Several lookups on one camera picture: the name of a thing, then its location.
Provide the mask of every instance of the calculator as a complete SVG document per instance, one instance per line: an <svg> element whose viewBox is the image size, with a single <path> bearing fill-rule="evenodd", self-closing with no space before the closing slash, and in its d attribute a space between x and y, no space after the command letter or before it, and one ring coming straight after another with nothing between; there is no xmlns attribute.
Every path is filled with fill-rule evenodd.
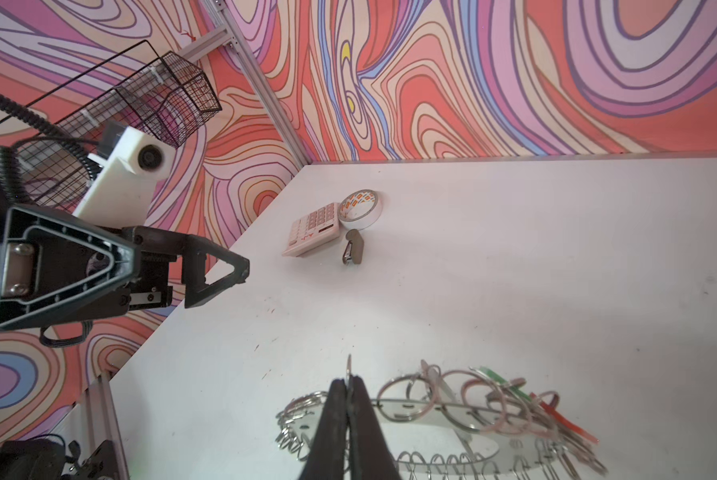
<svg viewBox="0 0 717 480"><path fill-rule="evenodd" d="M288 245L282 255L304 254L340 236L340 221L337 218L339 207L340 204L328 204L295 220L289 231Z"/></svg>

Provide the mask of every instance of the yellow spot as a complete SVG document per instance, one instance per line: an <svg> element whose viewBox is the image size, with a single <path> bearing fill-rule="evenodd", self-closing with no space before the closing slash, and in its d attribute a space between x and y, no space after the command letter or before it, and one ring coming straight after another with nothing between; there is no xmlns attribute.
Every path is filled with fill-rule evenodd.
<svg viewBox="0 0 717 480"><path fill-rule="evenodd" d="M342 43L342 53L340 54L340 63L344 61L344 59L347 58L348 60L351 59L351 44L347 42Z"/></svg>

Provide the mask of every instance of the metal clip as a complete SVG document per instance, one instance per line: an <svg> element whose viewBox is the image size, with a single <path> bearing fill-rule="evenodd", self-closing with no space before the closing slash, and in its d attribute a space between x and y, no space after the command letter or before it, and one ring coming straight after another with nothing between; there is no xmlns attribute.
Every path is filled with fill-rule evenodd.
<svg viewBox="0 0 717 480"><path fill-rule="evenodd" d="M342 254L342 263L347 265L349 261L358 265L361 263L363 258L363 238L358 230L349 230L345 234L345 240L348 241L348 245L345 246L345 251Z"/></svg>

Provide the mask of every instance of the camera lens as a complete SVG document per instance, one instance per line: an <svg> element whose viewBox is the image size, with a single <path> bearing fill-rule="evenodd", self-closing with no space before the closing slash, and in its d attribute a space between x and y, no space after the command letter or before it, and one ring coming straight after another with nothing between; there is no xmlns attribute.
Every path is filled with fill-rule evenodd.
<svg viewBox="0 0 717 480"><path fill-rule="evenodd" d="M155 145L148 145L140 150L140 154L137 156L137 164L143 170L155 170L161 166L163 159L161 149Z"/></svg>

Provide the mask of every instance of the psychedelic wall mural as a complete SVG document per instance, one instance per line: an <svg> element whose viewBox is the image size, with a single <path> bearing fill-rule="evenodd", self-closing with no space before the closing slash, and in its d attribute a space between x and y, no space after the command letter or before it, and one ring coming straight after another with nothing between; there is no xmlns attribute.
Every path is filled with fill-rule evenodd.
<svg viewBox="0 0 717 480"><path fill-rule="evenodd" d="M229 6L313 160L717 150L717 0L647 4ZM0 0L0 92L27 103L143 38L163 53L209 25L200 0ZM148 223L230 246L297 169L228 54L200 64L223 110L180 148ZM57 120L104 88L87 82L35 108ZM0 144L28 134L6 122ZM42 347L33 331L0 334L0 442L52 428L89 379L119 369L172 308L97 321L65 350Z"/></svg>
<svg viewBox="0 0 717 480"><path fill-rule="evenodd" d="M209 20L197 2L93 4L0 0L0 93L25 104L143 38L162 54L208 31ZM137 48L130 63L136 68L151 59L147 49ZM147 223L230 246L297 169L227 53L213 52L201 65L218 93L222 112L179 149L170 178L157 187ZM84 79L34 108L59 120L109 86ZM0 144L31 133L20 122L7 122L0 126ZM180 268L172 264L175 282ZM175 304L183 292L176 288ZM39 344L37 331L0 333L0 443L53 428L87 382L101 370L118 370L173 308L95 321L83 345L64 350ZM54 330L65 338L80 333L77 325Z"/></svg>
<svg viewBox="0 0 717 480"><path fill-rule="evenodd" d="M233 0L315 160L717 150L717 0Z"/></svg>

